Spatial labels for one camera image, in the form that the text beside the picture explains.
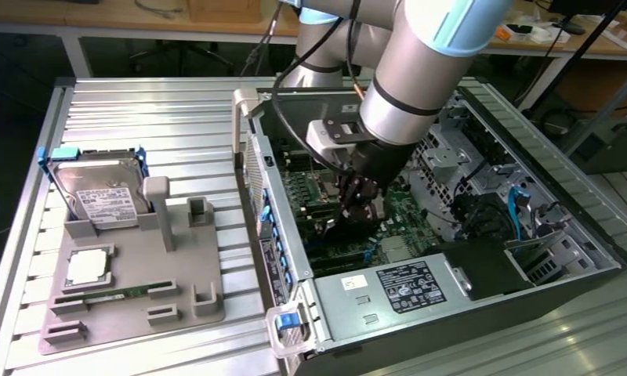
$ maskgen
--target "desk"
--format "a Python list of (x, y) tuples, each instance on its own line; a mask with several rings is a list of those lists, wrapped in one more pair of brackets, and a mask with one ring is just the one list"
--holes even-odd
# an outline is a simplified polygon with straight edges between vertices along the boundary
[[(162, 8), (185, 7), (185, 0), (161, 0)], [(77, 78), (92, 77), (92, 70), (80, 43), (82, 37), (164, 39), (204, 42), (257, 43), (268, 25), (276, 1), (262, 1), (262, 21), (260, 23), (192, 23), (188, 13), (176, 15), (172, 20), (140, 10), (132, 0), (102, 0), (98, 5), (68, 3), (64, 0), (0, 0), (0, 32), (18, 34), (45, 34), (61, 38), (69, 63)], [(513, 0), (513, 9), (531, 13), (534, 3)], [(542, 9), (542, 19), (548, 15)], [(586, 28), (584, 35), (572, 35), (564, 45), (556, 45), (546, 71), (519, 109), (532, 106), (552, 79), (571, 59), (595, 25), (578, 21)], [(285, 7), (272, 39), (273, 44), (295, 44), (299, 23), (295, 13)], [(543, 56), (550, 45), (534, 42), (507, 43), (497, 38), (489, 42), (485, 54)], [(627, 60), (627, 50), (606, 37), (599, 37), (590, 48), (586, 59)]]
[[(162, 0), (158, 6), (185, 8), (185, 0)], [(188, 13), (169, 20), (138, 9), (132, 0), (101, 0), (98, 5), (64, 0), (0, 0), (0, 33), (60, 37), (74, 76), (89, 78), (93, 73), (80, 43), (82, 37), (257, 43), (274, 8), (276, 1), (262, 1), (258, 23), (193, 23)], [(284, 7), (272, 43), (293, 45), (297, 30), (296, 15)]]

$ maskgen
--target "warning label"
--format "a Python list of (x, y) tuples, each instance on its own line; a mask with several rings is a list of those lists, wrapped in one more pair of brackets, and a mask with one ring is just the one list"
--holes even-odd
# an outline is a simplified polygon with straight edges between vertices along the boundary
[(137, 211), (128, 188), (77, 190), (76, 195), (93, 223), (113, 223), (137, 219)]
[(424, 261), (376, 272), (396, 313), (411, 312), (445, 301)]

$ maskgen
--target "white sticker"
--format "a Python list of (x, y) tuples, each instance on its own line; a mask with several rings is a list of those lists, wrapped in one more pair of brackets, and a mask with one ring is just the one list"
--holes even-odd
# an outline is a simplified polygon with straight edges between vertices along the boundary
[(128, 188), (77, 190), (88, 219), (93, 223), (113, 223), (137, 219), (137, 210)]
[(344, 131), (344, 133), (347, 135), (352, 135), (353, 134), (353, 131), (351, 131), (351, 127), (348, 126), (348, 124), (341, 124), (341, 131)]
[(349, 112), (357, 112), (356, 104), (345, 104), (344, 106), (341, 106), (341, 113), (347, 114)]
[(367, 287), (367, 280), (360, 274), (359, 276), (341, 278), (341, 285), (345, 291), (353, 290), (355, 288)]

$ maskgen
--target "circuit board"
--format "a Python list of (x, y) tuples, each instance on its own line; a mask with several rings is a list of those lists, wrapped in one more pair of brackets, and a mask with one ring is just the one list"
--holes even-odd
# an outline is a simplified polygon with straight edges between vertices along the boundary
[(317, 277), (380, 266), (395, 261), (381, 240), (403, 242), (401, 258), (416, 258), (441, 241), (420, 213), (409, 192), (391, 188), (384, 198), (385, 220), (375, 233), (361, 240), (320, 241), (320, 232), (339, 215), (339, 189), (328, 170), (281, 171), (288, 200)]

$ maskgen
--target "robotic arm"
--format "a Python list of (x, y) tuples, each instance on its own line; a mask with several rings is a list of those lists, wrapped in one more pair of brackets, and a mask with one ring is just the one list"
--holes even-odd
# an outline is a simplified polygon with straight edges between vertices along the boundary
[(340, 177), (347, 214), (371, 205), (397, 177), (417, 143), (487, 46), (511, 0), (300, 0), (304, 6), (296, 54), (320, 41), (337, 17), (344, 21), (325, 44), (284, 77), (283, 86), (340, 86), (348, 28), (352, 63), (376, 68), (355, 120), (309, 123), (307, 143), (352, 173)]

